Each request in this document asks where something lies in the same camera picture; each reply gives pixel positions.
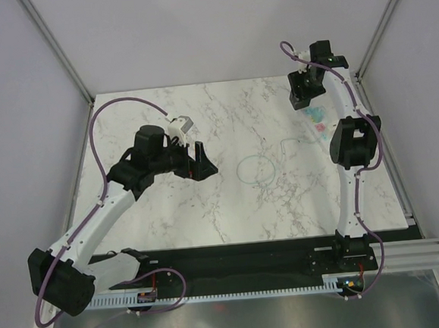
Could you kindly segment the teal usb charger plug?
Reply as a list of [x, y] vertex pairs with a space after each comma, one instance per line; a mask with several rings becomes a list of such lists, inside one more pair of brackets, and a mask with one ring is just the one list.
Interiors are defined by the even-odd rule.
[[326, 111], [323, 107], [314, 107], [308, 108], [307, 114], [313, 123], [321, 123], [325, 118]]

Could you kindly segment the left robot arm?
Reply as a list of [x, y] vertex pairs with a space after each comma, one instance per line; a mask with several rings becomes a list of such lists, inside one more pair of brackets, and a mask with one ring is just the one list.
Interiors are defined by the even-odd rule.
[[186, 134], [193, 122], [189, 117], [173, 119], [167, 129], [144, 125], [134, 136], [118, 163], [105, 175], [102, 191], [93, 209], [69, 229], [47, 251], [34, 250], [28, 257], [36, 310], [47, 301], [60, 311], [77, 316], [94, 295], [119, 283], [145, 286], [151, 267], [142, 263], [145, 255], [126, 248], [112, 258], [91, 263], [92, 256], [116, 221], [163, 173], [200, 182], [218, 172], [207, 158], [202, 142], [195, 142], [195, 156], [189, 156]]

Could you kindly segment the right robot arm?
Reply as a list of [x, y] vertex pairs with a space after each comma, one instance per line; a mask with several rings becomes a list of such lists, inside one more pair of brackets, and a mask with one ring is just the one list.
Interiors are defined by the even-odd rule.
[[350, 79], [348, 62], [332, 53], [329, 41], [314, 42], [302, 53], [286, 41], [280, 47], [299, 64], [288, 76], [293, 109], [305, 109], [312, 100], [327, 94], [338, 116], [328, 150], [340, 179], [340, 216], [333, 248], [323, 253], [322, 260], [337, 271], [377, 270], [381, 264], [369, 245], [375, 234], [364, 221], [360, 195], [364, 174], [377, 169], [383, 160], [381, 119], [362, 104]]

